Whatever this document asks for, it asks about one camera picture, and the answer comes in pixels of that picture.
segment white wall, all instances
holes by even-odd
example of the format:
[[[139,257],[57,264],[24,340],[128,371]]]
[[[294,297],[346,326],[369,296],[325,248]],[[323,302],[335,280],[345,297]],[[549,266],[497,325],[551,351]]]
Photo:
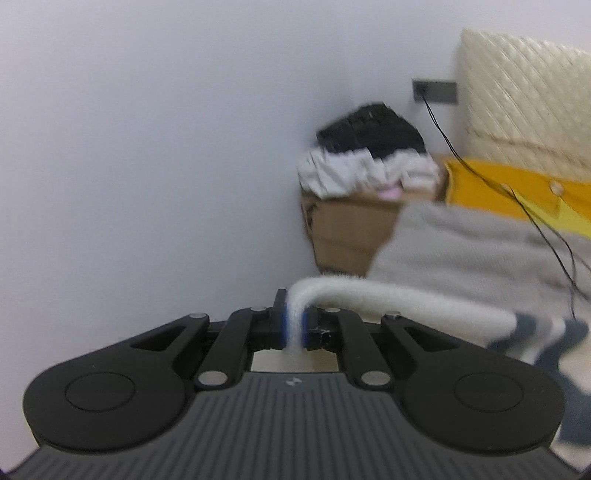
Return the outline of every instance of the white wall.
[[[322,1],[0,2],[0,467],[51,364],[314,274],[296,159],[353,106]]]
[[[412,78],[454,79],[462,28],[524,35],[591,51],[588,0],[341,0],[343,41],[356,105],[382,100],[413,123],[434,152],[448,152]],[[459,143],[454,106],[433,105]]]

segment gray blanket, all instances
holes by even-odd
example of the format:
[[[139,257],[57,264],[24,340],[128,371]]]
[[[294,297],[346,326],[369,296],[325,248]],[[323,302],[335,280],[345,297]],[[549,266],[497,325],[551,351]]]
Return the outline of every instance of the gray blanket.
[[[568,250],[544,229],[567,270]],[[564,236],[587,263],[591,242]],[[591,273],[577,263],[579,288]],[[541,368],[560,385],[566,410],[552,450],[582,470],[591,463],[591,305],[575,301],[552,250],[533,225],[477,210],[432,203],[407,206],[368,278],[513,310],[517,328],[489,345]]]
[[[566,246],[544,229],[571,272]],[[564,234],[591,262],[591,241]],[[368,279],[436,291],[536,316],[570,316],[569,282],[535,227],[481,210],[410,203],[392,239],[374,258]],[[591,293],[591,274],[577,263],[577,283]],[[591,305],[578,298],[578,319],[591,320]]]

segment beige cushion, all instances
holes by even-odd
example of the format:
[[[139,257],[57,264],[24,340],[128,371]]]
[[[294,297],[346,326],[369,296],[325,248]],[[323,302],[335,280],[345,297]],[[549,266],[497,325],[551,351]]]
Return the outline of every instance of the beige cushion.
[[[467,155],[591,179],[591,54],[464,30],[460,65]]]

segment folded cloth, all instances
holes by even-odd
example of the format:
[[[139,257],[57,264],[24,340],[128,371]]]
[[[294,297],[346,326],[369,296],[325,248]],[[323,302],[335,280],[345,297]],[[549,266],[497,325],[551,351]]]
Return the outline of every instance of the folded cloth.
[[[382,190],[398,183],[403,187],[433,190],[439,167],[428,154],[398,150],[374,159],[368,149],[342,154],[313,148],[298,163],[300,184],[321,199],[346,197],[357,190]]]

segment grooved black surface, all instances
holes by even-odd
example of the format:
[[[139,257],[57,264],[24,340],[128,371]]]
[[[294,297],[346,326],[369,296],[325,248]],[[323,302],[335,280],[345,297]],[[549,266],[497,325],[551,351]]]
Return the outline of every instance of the grooved black surface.
[[[286,381],[297,377],[301,383]],[[247,372],[228,390],[197,395],[159,438],[110,455],[43,446],[15,480],[567,480],[576,474],[546,449],[480,457],[416,431],[386,393],[342,373]]]

